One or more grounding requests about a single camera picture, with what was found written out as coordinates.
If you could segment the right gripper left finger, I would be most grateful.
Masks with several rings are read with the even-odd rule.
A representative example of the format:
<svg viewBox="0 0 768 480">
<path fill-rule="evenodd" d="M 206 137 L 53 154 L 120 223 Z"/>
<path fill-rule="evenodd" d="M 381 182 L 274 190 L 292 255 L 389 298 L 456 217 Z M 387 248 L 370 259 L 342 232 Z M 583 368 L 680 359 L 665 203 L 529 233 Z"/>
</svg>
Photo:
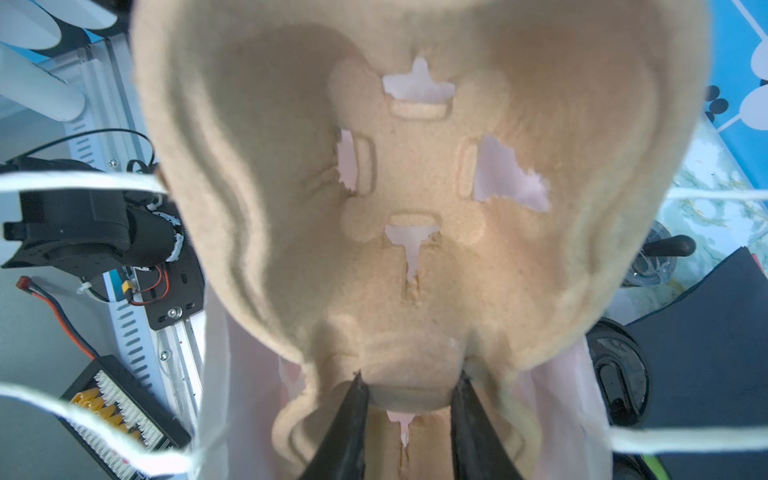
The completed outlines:
<svg viewBox="0 0 768 480">
<path fill-rule="evenodd" d="M 362 480 L 370 389 L 358 372 L 300 480 Z"/>
</svg>

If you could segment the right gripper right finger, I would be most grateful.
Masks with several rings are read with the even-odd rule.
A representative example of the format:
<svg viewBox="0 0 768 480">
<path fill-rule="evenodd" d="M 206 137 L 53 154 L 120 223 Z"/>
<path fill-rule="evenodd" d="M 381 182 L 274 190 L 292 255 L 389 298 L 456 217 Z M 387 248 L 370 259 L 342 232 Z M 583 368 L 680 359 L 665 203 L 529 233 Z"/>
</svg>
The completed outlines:
<svg viewBox="0 0 768 480">
<path fill-rule="evenodd" d="M 523 480 L 464 371 L 451 396 L 450 429 L 456 480 Z"/>
</svg>

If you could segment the red white paper gift bag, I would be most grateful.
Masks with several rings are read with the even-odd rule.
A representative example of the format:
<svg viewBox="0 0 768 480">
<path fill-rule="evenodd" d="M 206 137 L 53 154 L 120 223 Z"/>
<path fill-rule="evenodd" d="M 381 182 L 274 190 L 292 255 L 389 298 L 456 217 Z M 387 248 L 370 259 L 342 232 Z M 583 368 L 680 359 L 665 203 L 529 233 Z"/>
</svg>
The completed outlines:
<svg viewBox="0 0 768 480">
<path fill-rule="evenodd" d="M 548 208 L 546 182 L 532 173 L 523 174 L 522 187 L 513 192 L 484 187 L 479 181 L 477 192 L 470 198 L 481 202 L 505 199 L 527 208 Z M 665 200 L 716 199 L 765 200 L 767 190 L 700 190 L 672 187 Z M 246 346 L 232 346 L 236 339 L 234 321 L 228 317 L 217 298 L 213 307 L 223 312 L 223 326 L 211 326 L 213 313 L 208 313 L 207 350 L 203 372 L 203 396 L 194 447 L 171 449 L 169 452 L 146 452 L 128 440 L 128 434 L 117 433 L 65 400 L 25 385 L 1 382 L 1 396 L 13 398 L 86 428 L 106 442 L 118 455 L 141 473 L 151 476 L 180 475 L 196 472 L 198 479 L 245 479 L 255 472 L 257 479 L 277 479 L 277 463 L 272 446 L 271 428 L 280 405 L 282 382 L 277 374 L 278 356 L 261 344 L 245 341 Z M 670 428 L 632 430 L 599 426 L 588 420 L 576 420 L 576 435 L 589 431 L 599 449 L 619 453 L 729 453 L 767 451 L 767 426 Z"/>
</svg>

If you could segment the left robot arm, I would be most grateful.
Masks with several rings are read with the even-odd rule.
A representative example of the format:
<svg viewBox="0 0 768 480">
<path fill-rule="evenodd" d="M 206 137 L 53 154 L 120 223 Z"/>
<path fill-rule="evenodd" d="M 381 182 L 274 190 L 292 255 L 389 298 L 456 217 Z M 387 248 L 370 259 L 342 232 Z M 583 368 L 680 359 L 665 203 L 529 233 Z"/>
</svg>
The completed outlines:
<svg viewBox="0 0 768 480">
<path fill-rule="evenodd" d="M 52 267 L 90 279 L 174 262 L 185 234 L 159 210 L 149 174 L 110 174 L 72 159 L 21 156 L 1 165 L 1 266 Z"/>
</svg>

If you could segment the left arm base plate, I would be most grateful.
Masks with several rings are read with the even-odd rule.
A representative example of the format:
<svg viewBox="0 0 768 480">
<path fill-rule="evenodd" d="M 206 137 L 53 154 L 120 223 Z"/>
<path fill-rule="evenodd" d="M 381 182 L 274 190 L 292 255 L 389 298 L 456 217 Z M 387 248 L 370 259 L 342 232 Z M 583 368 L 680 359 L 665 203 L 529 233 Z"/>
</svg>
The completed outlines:
<svg viewBox="0 0 768 480">
<path fill-rule="evenodd" d="M 157 212 L 181 220 L 173 203 L 163 203 Z M 167 275 L 151 291 L 136 296 L 136 302 L 145 309 L 149 327 L 162 330 L 203 310 L 205 278 L 186 227 L 180 221 L 178 228 L 183 234 L 183 244 L 178 257 L 162 266 Z"/>
</svg>

